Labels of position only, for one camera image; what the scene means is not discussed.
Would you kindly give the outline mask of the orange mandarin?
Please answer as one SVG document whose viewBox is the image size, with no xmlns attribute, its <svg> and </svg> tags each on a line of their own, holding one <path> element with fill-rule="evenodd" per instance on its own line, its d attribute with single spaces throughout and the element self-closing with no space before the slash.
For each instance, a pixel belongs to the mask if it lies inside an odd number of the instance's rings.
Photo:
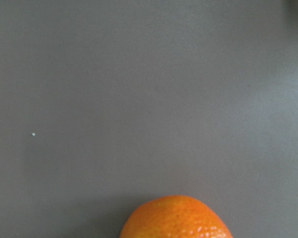
<svg viewBox="0 0 298 238">
<path fill-rule="evenodd" d="M 121 238 L 231 238 L 221 218 L 190 196 L 170 195 L 139 206 L 127 219 Z"/>
</svg>

